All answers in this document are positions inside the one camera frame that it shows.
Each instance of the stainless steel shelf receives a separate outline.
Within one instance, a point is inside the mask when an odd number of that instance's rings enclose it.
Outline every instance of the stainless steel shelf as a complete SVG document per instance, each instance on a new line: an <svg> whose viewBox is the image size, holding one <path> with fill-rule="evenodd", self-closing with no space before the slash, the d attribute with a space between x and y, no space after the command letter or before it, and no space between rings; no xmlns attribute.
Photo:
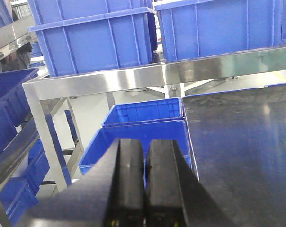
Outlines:
<svg viewBox="0 0 286 227"><path fill-rule="evenodd" d="M66 171L67 165L63 159L54 123L48 114L49 100L164 85L175 85L173 95L178 95L182 83L279 70L286 70L286 46L170 64L38 78L25 83L23 87L58 190L62 191L71 184L71 177Z"/></svg>
<svg viewBox="0 0 286 227"><path fill-rule="evenodd" d="M0 61L32 40L28 27L33 26L32 16L27 16L0 28Z"/></svg>

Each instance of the white floor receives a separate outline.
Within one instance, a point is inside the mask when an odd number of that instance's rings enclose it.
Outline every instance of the white floor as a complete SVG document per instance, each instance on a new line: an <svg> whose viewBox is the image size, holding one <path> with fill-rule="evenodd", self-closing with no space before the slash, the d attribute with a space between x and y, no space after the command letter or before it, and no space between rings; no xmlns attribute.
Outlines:
<svg viewBox="0 0 286 227"><path fill-rule="evenodd" d="M189 91L189 94L203 94L246 88L262 88L265 85L276 83L286 83L286 71L247 75L237 77L235 79L228 78L217 83L216 86L209 85L192 89ZM114 93L114 97L118 104L161 99L164 98L164 94L152 90L142 92L119 91ZM106 95L98 94L82 96L73 99L71 103L75 112L83 145L86 147L95 132L101 127L101 122L109 111ZM61 146L63 148L71 148L73 147L73 142L64 115L64 109L67 109L67 105L63 105L62 109L54 117L54 122L59 133ZM79 178L81 178L81 173L78 171L75 174L74 179ZM52 174L48 173L45 180L53 180ZM54 185L42 185L37 197L41 200L48 198L53 190Z"/></svg>

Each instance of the stainless steel table frame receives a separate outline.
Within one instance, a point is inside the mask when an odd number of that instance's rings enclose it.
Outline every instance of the stainless steel table frame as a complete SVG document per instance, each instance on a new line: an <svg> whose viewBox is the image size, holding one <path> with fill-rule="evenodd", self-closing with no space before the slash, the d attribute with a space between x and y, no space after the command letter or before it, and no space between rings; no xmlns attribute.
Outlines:
<svg viewBox="0 0 286 227"><path fill-rule="evenodd" d="M62 191L71 184L71 177L47 107L49 100L279 70L286 70L286 46L139 68L37 78L23 84L23 88L57 188ZM76 119L72 116L83 152Z"/></svg>

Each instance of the black tabletop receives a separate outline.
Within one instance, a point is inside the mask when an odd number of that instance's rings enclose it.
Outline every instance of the black tabletop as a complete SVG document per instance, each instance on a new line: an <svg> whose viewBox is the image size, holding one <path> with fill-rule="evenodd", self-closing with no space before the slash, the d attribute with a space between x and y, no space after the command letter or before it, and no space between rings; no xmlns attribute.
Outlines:
<svg viewBox="0 0 286 227"><path fill-rule="evenodd" d="M197 174L239 227L286 227L286 85L183 99Z"/></svg>

